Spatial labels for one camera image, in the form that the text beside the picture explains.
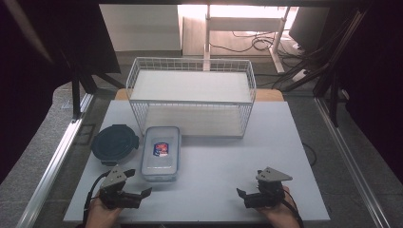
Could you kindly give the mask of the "rectangular clear lidded container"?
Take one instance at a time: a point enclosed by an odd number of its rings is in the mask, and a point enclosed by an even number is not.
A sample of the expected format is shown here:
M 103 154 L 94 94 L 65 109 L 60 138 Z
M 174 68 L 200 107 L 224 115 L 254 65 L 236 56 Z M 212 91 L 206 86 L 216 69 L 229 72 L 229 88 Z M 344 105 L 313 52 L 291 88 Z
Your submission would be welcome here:
M 181 131 L 176 126 L 146 129 L 141 173 L 147 181 L 174 181 L 180 165 Z

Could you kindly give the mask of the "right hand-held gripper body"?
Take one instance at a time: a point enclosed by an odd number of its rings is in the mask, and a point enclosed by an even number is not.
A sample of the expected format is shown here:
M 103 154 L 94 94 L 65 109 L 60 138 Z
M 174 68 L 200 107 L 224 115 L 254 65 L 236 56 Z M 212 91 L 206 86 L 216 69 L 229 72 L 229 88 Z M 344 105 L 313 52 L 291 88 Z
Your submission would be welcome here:
M 280 204 L 285 199 L 282 183 L 292 179 L 291 176 L 271 167 L 259 170 L 256 175 L 259 191 L 254 194 L 244 194 L 245 207 L 273 207 Z

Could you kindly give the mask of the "dark monitor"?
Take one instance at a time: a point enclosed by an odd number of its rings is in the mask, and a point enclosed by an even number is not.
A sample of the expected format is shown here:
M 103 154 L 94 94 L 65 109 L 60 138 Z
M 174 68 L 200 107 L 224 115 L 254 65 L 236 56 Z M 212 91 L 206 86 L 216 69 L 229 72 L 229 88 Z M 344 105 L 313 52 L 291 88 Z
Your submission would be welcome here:
M 289 35 L 304 50 L 317 50 L 328 13 L 328 8 L 299 7 Z

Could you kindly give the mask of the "dark round lid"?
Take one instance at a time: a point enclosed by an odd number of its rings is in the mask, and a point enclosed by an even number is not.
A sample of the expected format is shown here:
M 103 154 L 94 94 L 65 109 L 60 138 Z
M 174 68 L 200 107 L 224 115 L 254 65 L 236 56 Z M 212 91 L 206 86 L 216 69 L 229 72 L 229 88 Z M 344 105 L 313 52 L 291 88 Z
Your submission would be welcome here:
M 140 144 L 140 138 L 126 124 L 113 124 L 93 139 L 91 151 L 103 165 L 114 166 L 125 160 Z

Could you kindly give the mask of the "white wire shelf rack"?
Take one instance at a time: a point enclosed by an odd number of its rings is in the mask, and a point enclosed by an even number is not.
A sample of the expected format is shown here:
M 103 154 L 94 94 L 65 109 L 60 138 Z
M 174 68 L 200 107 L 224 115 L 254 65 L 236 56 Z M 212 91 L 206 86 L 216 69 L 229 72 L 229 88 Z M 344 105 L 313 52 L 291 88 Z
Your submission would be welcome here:
M 184 136 L 241 138 L 257 86 L 248 60 L 138 57 L 125 90 L 143 132 L 177 126 Z

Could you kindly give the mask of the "person's right hand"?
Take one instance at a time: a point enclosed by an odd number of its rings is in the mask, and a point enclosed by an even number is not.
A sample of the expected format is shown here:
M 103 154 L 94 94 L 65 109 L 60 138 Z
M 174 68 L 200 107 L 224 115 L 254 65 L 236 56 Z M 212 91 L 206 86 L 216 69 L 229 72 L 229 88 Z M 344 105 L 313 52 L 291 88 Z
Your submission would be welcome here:
M 285 191 L 285 201 L 292 206 L 292 209 L 281 203 L 270 208 L 257 208 L 257 211 L 265 216 L 274 228 L 300 228 L 294 213 L 297 207 L 290 196 L 290 189 L 284 186 L 283 190 Z

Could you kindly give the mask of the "white desk frame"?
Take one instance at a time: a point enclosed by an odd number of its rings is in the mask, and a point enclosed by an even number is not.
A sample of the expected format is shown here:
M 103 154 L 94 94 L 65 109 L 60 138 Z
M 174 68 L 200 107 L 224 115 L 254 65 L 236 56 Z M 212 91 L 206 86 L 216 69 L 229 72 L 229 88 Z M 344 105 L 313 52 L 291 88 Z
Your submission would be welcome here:
M 255 7 L 207 5 L 205 14 L 205 40 L 203 58 L 211 56 L 210 33 L 212 31 L 254 31 L 274 32 L 274 43 L 269 47 L 269 52 L 278 74 L 284 74 L 283 64 L 278 55 L 280 39 L 287 23 L 290 7 L 285 7 L 282 15 L 269 17 L 266 9 Z

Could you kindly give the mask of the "person's left hand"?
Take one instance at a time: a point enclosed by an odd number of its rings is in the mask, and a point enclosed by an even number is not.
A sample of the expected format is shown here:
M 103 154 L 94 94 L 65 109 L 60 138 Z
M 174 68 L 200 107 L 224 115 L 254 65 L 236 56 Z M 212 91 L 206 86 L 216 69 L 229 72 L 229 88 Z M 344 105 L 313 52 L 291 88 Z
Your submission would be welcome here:
M 108 209 L 100 199 L 93 199 L 89 206 L 85 228 L 112 228 L 122 211 L 122 208 Z

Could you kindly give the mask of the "wooden table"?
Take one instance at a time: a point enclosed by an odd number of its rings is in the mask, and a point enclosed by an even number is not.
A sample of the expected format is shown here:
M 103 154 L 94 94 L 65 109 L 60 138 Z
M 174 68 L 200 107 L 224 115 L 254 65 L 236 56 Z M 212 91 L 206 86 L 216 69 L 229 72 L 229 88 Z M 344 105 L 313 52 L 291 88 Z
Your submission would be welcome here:
M 126 100 L 127 95 L 124 89 L 119 89 L 115 95 L 116 100 Z M 283 102 L 282 93 L 277 89 L 258 88 L 256 94 L 257 102 Z

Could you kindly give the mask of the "black metal stand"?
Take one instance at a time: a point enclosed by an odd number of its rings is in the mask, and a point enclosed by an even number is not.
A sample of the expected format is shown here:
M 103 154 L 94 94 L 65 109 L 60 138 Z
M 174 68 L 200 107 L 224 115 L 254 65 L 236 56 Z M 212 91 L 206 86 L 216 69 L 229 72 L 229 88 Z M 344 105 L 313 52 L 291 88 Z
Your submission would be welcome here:
M 118 58 L 113 48 L 92 50 L 88 56 L 84 57 L 80 56 L 77 51 L 68 48 L 62 49 L 61 54 L 71 77 L 74 121 L 78 120 L 83 113 L 80 87 L 89 95 L 93 95 L 98 90 L 92 78 L 93 75 L 117 88 L 124 87 L 118 80 L 109 76 L 109 73 L 121 72 Z
M 365 14 L 366 11 L 364 9 L 360 9 L 358 7 L 352 8 L 349 16 L 340 26 L 340 32 L 337 34 L 340 37 L 337 38 L 336 47 L 327 61 L 312 73 L 308 74 L 301 80 L 288 85 L 282 90 L 283 92 L 289 92 L 304 84 L 307 84 L 315 78 L 318 78 L 318 81 L 313 89 L 313 95 L 316 98 L 323 97 L 327 91 L 330 91 L 328 117 L 335 127 L 338 127 L 336 113 L 339 90 L 336 67 L 340 63 L 342 54 L 345 52 L 346 47 L 350 43 Z

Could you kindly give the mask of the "white power strip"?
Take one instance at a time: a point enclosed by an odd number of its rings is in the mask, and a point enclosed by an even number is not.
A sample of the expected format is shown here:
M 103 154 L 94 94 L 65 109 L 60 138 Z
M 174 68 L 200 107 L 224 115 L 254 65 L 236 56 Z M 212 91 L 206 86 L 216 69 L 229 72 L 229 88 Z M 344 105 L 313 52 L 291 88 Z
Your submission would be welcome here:
M 307 69 L 302 69 L 300 72 L 298 72 L 293 78 L 292 81 L 293 82 L 297 82 L 299 80 L 301 80 L 302 78 L 304 78 L 306 75 L 309 74 L 309 71 Z

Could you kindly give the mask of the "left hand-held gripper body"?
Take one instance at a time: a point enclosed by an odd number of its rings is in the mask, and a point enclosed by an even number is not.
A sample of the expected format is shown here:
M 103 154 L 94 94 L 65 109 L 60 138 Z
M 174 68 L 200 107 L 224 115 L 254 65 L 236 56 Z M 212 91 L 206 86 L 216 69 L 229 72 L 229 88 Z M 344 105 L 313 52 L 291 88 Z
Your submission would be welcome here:
M 138 194 L 126 193 L 123 188 L 128 178 L 119 166 L 112 168 L 101 184 L 99 199 L 108 209 L 139 208 L 141 197 Z

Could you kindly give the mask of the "aluminium rail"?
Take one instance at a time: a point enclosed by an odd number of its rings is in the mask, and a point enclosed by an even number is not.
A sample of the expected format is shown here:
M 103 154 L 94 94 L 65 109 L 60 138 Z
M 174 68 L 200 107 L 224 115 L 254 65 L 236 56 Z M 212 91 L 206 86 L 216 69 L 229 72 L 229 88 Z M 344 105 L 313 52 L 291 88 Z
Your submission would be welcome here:
M 361 169 L 358 167 L 358 164 L 352 151 L 350 150 L 350 147 L 346 143 L 340 130 L 331 121 L 329 117 L 330 110 L 325 104 L 325 101 L 320 98 L 314 98 L 314 101 L 323 121 L 325 122 L 336 144 L 337 150 L 344 160 L 344 163 L 355 183 L 357 191 L 360 197 L 363 199 L 363 202 L 370 213 L 374 225 L 376 226 L 376 228 L 392 228 L 374 191 L 370 187 L 369 183 L 367 183 L 367 180 L 365 179 Z
M 83 99 L 80 101 L 78 117 L 71 121 L 67 126 L 67 130 L 60 140 L 47 166 L 47 169 L 40 179 L 35 191 L 32 194 L 32 197 L 29 200 L 28 205 L 25 208 L 25 211 L 23 212 L 15 228 L 33 227 L 45 204 L 51 187 L 55 182 L 58 173 L 60 172 L 63 162 L 67 156 L 67 152 L 71 148 L 72 142 L 83 123 L 83 118 L 86 115 L 86 111 L 90 106 L 92 99 L 93 96 L 86 93 Z

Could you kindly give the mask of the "white cabinet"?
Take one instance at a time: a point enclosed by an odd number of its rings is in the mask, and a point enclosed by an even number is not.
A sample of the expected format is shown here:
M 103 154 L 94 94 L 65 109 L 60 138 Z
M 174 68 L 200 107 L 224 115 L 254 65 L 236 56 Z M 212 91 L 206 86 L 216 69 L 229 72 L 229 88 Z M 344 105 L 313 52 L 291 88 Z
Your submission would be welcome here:
M 182 16 L 177 5 L 100 6 L 116 51 L 182 49 Z

